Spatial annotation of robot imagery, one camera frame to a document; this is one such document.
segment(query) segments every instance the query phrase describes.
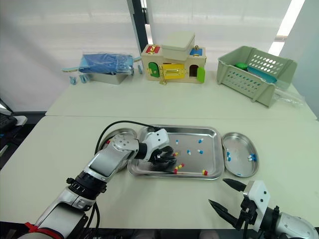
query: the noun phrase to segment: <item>stainless steel tray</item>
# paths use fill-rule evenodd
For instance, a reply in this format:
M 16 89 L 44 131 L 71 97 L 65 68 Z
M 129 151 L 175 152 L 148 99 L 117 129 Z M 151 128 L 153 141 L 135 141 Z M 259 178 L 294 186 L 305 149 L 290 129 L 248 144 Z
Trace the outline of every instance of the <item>stainless steel tray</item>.
M 248 137 L 241 133 L 227 133 L 223 136 L 224 160 L 226 169 L 238 177 L 254 175 L 259 167 L 257 150 Z M 256 161 L 249 161 L 248 156 L 255 154 Z
M 158 125 L 166 129 L 170 140 L 170 146 L 175 152 L 177 162 L 164 171 L 158 171 L 149 162 L 132 159 L 128 163 L 128 170 L 135 176 L 145 177 L 182 177 L 196 179 L 216 179 L 224 172 L 223 150 L 221 137 L 217 130 L 211 127 L 196 127 L 183 125 Z M 153 132 L 153 129 L 145 127 L 140 131 L 139 140 L 143 141 Z M 184 163 L 185 166 L 173 174 L 176 166 Z

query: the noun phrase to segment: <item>green door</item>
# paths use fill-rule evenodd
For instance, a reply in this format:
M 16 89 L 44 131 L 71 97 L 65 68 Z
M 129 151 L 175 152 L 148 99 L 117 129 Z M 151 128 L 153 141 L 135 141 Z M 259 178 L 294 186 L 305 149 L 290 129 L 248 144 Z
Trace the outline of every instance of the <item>green door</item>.
M 204 67 L 198 67 L 197 68 L 197 80 L 200 83 L 204 83 L 204 81 L 205 81 L 205 69 L 204 69 Z
M 156 63 L 154 62 L 149 63 L 149 73 L 151 76 L 160 77 L 159 67 Z

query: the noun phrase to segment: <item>blue plastic bag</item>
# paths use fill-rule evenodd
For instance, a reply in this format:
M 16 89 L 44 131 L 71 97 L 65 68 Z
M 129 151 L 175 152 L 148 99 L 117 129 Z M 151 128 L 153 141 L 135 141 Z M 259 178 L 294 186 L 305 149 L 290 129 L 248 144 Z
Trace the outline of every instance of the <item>blue plastic bag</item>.
M 82 73 L 132 74 L 133 57 L 118 53 L 83 54 L 79 71 Z

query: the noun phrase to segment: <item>green plastic basket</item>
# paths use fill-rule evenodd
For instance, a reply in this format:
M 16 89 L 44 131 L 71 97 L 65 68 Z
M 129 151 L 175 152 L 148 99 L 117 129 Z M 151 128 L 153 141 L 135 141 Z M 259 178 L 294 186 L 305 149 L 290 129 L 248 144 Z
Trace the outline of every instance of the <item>green plastic basket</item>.
M 242 62 L 277 79 L 275 84 L 267 83 L 262 78 L 241 70 L 234 65 Z M 249 46 L 238 49 L 218 58 L 217 83 L 271 106 L 275 88 L 286 90 L 292 82 L 297 63 L 293 60 L 271 55 Z

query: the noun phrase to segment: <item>black cable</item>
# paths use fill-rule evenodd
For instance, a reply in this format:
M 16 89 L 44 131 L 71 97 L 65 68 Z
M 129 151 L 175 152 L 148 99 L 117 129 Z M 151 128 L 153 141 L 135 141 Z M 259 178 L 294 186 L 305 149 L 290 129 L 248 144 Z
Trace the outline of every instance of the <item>black cable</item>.
M 98 139 L 98 142 L 96 143 L 96 147 L 95 147 L 95 151 L 94 151 L 94 154 L 96 154 L 98 151 L 99 151 L 99 147 L 100 147 L 100 142 L 101 142 L 101 139 L 104 135 L 104 133 L 110 128 L 112 127 L 113 125 L 117 124 L 117 123 L 134 123 L 134 124 L 138 124 L 138 125 L 142 125 L 142 126 L 146 126 L 146 127 L 151 127 L 155 130 L 158 129 L 158 127 L 155 127 L 153 125 L 149 125 L 149 124 L 145 124 L 145 123 L 140 123 L 140 122 L 135 122 L 135 121 L 131 121 L 131 120 L 120 120 L 120 121 L 115 121 L 113 123 L 111 123 L 110 125 L 108 125 L 101 133 L 99 139 Z
M 248 219 L 245 220 L 245 227 L 244 227 L 244 233 L 243 233 L 243 239 L 247 239 L 247 230 L 248 230 Z
M 96 207 L 95 207 L 95 211 L 96 211 L 96 226 L 95 226 L 95 236 L 97 237 L 98 236 L 98 229 L 99 229 L 99 225 L 100 225 L 100 210 L 99 210 L 99 207 L 96 204 Z
M 95 208 L 97 207 L 97 204 L 96 202 L 93 204 L 93 207 L 92 207 L 92 211 L 91 211 L 91 215 L 90 215 L 90 218 L 89 218 L 89 221 L 88 223 L 86 224 L 86 227 L 85 229 L 83 230 L 82 232 L 82 235 L 80 236 L 80 238 L 84 238 L 87 234 L 88 234 L 88 230 L 89 230 L 89 227 L 91 225 L 91 222 L 93 220 L 93 217 L 94 217 L 94 212 L 95 212 Z

